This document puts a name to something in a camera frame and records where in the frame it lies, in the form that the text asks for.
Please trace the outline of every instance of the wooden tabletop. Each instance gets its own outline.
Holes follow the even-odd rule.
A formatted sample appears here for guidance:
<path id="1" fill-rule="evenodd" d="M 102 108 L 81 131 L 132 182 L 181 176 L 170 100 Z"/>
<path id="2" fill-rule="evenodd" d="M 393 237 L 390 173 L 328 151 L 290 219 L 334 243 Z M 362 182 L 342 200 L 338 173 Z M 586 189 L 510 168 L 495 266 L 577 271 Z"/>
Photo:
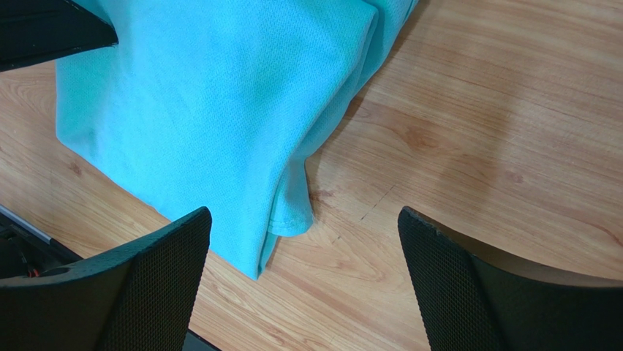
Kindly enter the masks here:
<path id="1" fill-rule="evenodd" d="M 623 279 L 623 1 L 422 1 L 307 162 L 316 224 L 252 282 L 209 254 L 191 328 L 223 350 L 427 350 L 403 205 Z M 167 223 L 54 134 L 54 70 L 0 74 L 0 203 L 92 256 Z"/>

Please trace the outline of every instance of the turquoise cloth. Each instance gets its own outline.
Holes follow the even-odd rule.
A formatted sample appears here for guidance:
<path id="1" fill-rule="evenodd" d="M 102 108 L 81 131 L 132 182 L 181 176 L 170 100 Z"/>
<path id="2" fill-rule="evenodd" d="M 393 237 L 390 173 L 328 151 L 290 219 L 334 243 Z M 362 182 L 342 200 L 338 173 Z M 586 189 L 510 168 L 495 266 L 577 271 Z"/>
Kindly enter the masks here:
<path id="1" fill-rule="evenodd" d="M 417 1 L 76 2 L 119 44 L 56 62 L 59 140 L 170 220 L 210 208 L 210 248 L 257 279 Z"/>

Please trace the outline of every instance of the scratch mark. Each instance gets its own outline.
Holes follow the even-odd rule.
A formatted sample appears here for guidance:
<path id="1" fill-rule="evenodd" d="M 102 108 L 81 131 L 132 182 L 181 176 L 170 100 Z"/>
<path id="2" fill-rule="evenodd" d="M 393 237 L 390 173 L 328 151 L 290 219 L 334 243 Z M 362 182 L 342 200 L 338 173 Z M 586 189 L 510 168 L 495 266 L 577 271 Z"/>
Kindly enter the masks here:
<path id="1" fill-rule="evenodd" d="M 380 200 L 378 200 L 378 201 L 377 201 L 377 203 L 375 203 L 375 204 L 374 204 L 374 206 L 372 206 L 372 208 L 370 208 L 370 209 L 368 210 L 368 212 L 366 212 L 366 214 L 364 214 L 364 215 L 363 215 L 363 217 L 361 217 L 361 219 L 359 219 L 359 222 L 363 221 L 363 219 L 364 219 L 364 218 L 366 218 L 366 216 L 368 216 L 368 214 L 369 214 L 372 210 L 374 210 L 374 209 L 377 207 L 377 205 L 378 205 L 378 204 L 379 204 L 379 203 L 380 203 L 383 199 L 385 199 L 385 197 L 386 197 L 386 196 L 388 196 L 389 192 L 390 192 L 390 191 L 391 191 L 391 190 L 392 190 L 395 186 L 396 186 L 395 184 L 394 184 L 394 185 L 392 185 L 392 186 L 391 186 L 391 188 L 390 188 L 390 189 L 389 189 L 389 190 L 388 190 L 388 191 L 387 191 L 387 192 L 386 192 L 386 193 L 385 193 L 385 194 L 384 194 L 384 195 L 380 198 Z"/>
<path id="2" fill-rule="evenodd" d="M 621 239 L 619 239 L 614 233 L 612 233 L 610 230 L 606 229 L 605 227 L 598 225 L 598 224 L 592 224 L 592 223 L 588 223 L 590 225 L 592 225 L 593 227 L 596 227 L 599 230 L 602 230 L 604 233 L 606 233 L 610 238 L 612 238 L 612 240 L 614 240 L 614 242 L 619 245 L 620 247 L 623 247 L 623 242 L 621 242 Z"/>

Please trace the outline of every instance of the black object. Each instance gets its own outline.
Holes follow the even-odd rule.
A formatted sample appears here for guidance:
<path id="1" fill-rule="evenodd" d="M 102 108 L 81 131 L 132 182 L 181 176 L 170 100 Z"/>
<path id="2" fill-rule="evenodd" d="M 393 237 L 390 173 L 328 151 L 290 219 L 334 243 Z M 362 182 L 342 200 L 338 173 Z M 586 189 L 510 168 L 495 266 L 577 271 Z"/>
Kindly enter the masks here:
<path id="1" fill-rule="evenodd" d="M 0 279 L 28 276 L 28 273 L 29 268 L 26 262 L 22 261 L 19 248 L 12 240 L 0 237 Z"/>
<path id="2" fill-rule="evenodd" d="M 0 280 L 0 349 L 181 350 L 210 227 L 200 208 L 39 278 Z"/>
<path id="3" fill-rule="evenodd" d="M 111 26 L 73 1 L 0 1 L 0 72 L 117 42 Z"/>
<path id="4" fill-rule="evenodd" d="M 186 333 L 184 339 L 184 348 L 182 351 L 221 351 L 218 347 L 212 345 L 208 340 L 198 336 L 190 329 Z"/>
<path id="5" fill-rule="evenodd" d="M 623 350 L 623 282 L 525 260 L 411 208 L 398 228 L 433 351 Z"/>

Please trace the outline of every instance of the table surface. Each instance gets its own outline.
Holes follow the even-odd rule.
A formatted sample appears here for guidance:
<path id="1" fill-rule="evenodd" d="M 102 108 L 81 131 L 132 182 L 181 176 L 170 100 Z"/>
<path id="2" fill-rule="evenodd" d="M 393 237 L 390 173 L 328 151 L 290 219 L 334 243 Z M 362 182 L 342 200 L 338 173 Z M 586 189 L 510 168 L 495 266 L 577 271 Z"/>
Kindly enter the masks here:
<path id="1" fill-rule="evenodd" d="M 223 350 L 426 350 L 403 205 L 539 263 L 623 279 L 623 1 L 422 1 L 307 162 L 316 224 L 252 282 L 208 256 Z M 54 135 L 52 63 L 0 74 L 0 201 L 83 256 L 167 223 Z"/>

